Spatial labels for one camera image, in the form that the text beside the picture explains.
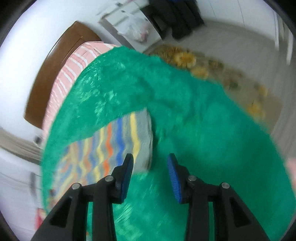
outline wooden bed frame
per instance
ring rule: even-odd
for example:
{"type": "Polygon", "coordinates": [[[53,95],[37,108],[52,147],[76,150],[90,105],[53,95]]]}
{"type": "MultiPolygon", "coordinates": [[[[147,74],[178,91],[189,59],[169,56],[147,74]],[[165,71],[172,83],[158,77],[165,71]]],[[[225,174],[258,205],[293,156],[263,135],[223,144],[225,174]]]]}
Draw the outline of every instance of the wooden bed frame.
{"type": "Polygon", "coordinates": [[[24,118],[42,128],[53,83],[68,57],[83,43],[101,41],[92,30],[80,22],[74,22],[59,38],[45,58],[31,89],[24,118]]]}

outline white door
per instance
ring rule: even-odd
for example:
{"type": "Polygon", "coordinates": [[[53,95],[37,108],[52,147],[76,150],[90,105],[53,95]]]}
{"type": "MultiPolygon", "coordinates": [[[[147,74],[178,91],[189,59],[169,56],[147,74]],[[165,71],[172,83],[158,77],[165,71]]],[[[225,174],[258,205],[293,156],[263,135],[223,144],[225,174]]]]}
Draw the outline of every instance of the white door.
{"type": "Polygon", "coordinates": [[[238,0],[209,0],[217,21],[244,26],[238,0]]]}
{"type": "Polygon", "coordinates": [[[216,20],[214,11],[209,0],[196,0],[200,15],[204,20],[216,20]]]}
{"type": "Polygon", "coordinates": [[[246,29],[276,39],[274,11],[263,0],[238,0],[246,29]]]}

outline floral rug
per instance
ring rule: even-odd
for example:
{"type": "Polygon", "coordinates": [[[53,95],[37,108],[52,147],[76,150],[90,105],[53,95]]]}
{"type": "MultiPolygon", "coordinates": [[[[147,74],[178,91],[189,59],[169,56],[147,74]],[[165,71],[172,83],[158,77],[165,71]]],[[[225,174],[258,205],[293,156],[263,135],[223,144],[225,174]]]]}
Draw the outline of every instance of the floral rug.
{"type": "Polygon", "coordinates": [[[254,121],[265,126],[269,132],[274,128],[281,113],[281,101],[239,69],[201,52],[192,52],[178,46],[163,44],[149,55],[157,55],[170,65],[188,70],[196,78],[220,83],[227,95],[245,109],[254,121]]]}

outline striped cloth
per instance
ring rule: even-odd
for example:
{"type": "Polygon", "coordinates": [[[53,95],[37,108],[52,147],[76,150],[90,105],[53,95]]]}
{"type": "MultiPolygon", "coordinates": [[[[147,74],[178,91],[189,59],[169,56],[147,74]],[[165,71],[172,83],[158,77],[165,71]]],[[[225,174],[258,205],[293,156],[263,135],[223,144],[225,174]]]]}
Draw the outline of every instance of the striped cloth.
{"type": "Polygon", "coordinates": [[[147,109],[110,122],[90,138],[65,148],[54,174],[52,208],[73,183],[88,185],[110,175],[127,153],[134,157],[133,172],[148,171],[152,158],[151,119],[147,109]]]}
{"type": "Polygon", "coordinates": [[[68,95],[72,85],[79,74],[88,66],[96,57],[106,53],[115,47],[113,44],[103,42],[86,42],[76,49],[67,59],[65,65],[57,75],[47,104],[45,116],[42,123],[43,145],[46,143],[48,133],[52,122],[54,121],[65,97],[68,95]]]}

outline white cabinet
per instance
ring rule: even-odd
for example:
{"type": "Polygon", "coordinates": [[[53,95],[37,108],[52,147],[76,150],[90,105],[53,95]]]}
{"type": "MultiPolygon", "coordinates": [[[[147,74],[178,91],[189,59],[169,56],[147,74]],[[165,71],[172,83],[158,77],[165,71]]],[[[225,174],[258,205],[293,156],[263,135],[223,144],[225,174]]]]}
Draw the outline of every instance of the white cabinet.
{"type": "Polygon", "coordinates": [[[276,40],[275,16],[263,0],[238,0],[245,28],[276,40]]]}
{"type": "Polygon", "coordinates": [[[244,26],[242,12],[240,10],[240,6],[237,0],[206,1],[210,2],[217,21],[244,26]]]}
{"type": "Polygon", "coordinates": [[[135,0],[132,2],[126,2],[128,3],[124,4],[121,7],[118,7],[106,17],[103,17],[100,20],[100,24],[103,25],[104,28],[107,29],[107,31],[109,31],[113,35],[113,37],[115,37],[122,45],[134,48],[138,52],[142,53],[154,43],[160,41],[161,37],[156,29],[153,27],[153,25],[151,25],[149,29],[149,34],[145,42],[137,42],[135,40],[129,39],[128,37],[119,35],[118,31],[122,28],[125,28],[128,21],[128,15],[126,13],[130,13],[134,16],[147,19],[146,16],[141,12],[140,8],[148,5],[148,0],[135,0]]]}
{"type": "Polygon", "coordinates": [[[196,2],[200,10],[200,15],[203,19],[216,20],[214,11],[209,0],[196,0],[196,2]]]}

